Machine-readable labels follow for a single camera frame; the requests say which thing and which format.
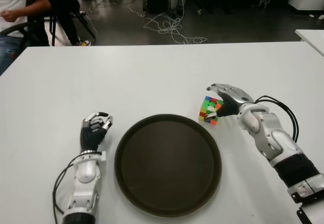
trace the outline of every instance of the robotic hand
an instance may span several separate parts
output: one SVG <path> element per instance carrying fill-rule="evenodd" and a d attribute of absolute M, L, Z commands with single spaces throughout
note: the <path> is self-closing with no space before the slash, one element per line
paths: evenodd
<path fill-rule="evenodd" d="M 113 123 L 107 113 L 93 113 L 83 120 L 80 134 L 81 154 L 73 162 L 75 167 L 74 190 L 63 224 L 94 224 L 100 194 L 100 168 L 106 161 L 106 152 L 98 146 Z"/>
<path fill-rule="evenodd" d="M 293 139 L 283 130 L 278 117 L 269 108 L 255 104 L 243 90 L 224 84 L 213 84 L 224 105 L 206 116 L 237 115 L 239 123 L 254 138 L 258 151 L 288 186 L 295 203 L 302 206 L 297 215 L 303 224 L 324 223 L 324 174 L 319 173 Z"/>

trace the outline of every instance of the round tray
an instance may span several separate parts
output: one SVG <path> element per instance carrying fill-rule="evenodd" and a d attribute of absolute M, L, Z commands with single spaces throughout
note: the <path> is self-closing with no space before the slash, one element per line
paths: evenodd
<path fill-rule="evenodd" d="M 115 155 L 115 175 L 139 209 L 163 217 L 188 215 L 214 194 L 221 157 L 212 136 L 178 115 L 156 115 L 131 127 Z"/>

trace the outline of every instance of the rubik's cube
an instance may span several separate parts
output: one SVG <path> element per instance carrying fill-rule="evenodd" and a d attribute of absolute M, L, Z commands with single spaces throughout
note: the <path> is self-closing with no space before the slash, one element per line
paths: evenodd
<path fill-rule="evenodd" d="M 206 96 L 199 112 L 199 120 L 210 123 L 211 125 L 217 125 L 218 118 L 205 120 L 205 116 L 217 111 L 222 105 L 223 101 Z"/>

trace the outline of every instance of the white table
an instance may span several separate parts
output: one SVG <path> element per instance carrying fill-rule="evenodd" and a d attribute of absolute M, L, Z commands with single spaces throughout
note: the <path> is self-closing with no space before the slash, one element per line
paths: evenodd
<path fill-rule="evenodd" d="M 146 116 L 197 120 L 205 95 L 216 96 L 206 87 L 221 82 L 289 105 L 300 124 L 298 144 L 323 172 L 323 71 L 323 58 L 300 42 L 28 48 L 0 77 L 0 223 L 54 223 L 54 181 L 79 152 L 81 120 L 97 110 L 115 119 L 103 146 L 108 161 L 97 223 L 300 223 L 298 205 L 234 117 L 208 127 L 222 156 L 220 186 L 184 218 L 157 218 L 132 206 L 115 182 L 114 153 L 126 130 Z M 291 132 L 289 118 L 270 106 Z M 62 207 L 72 175 L 58 192 Z"/>
<path fill-rule="evenodd" d="M 324 30 L 296 30 L 295 33 L 324 56 Z"/>

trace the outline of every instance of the shoe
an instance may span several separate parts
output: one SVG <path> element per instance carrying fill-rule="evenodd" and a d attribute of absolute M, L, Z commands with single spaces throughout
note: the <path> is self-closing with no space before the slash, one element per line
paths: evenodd
<path fill-rule="evenodd" d="M 78 39 L 79 42 L 74 44 L 73 46 L 82 46 L 82 47 L 91 46 L 91 42 L 89 40 L 82 41 L 79 37 Z"/>

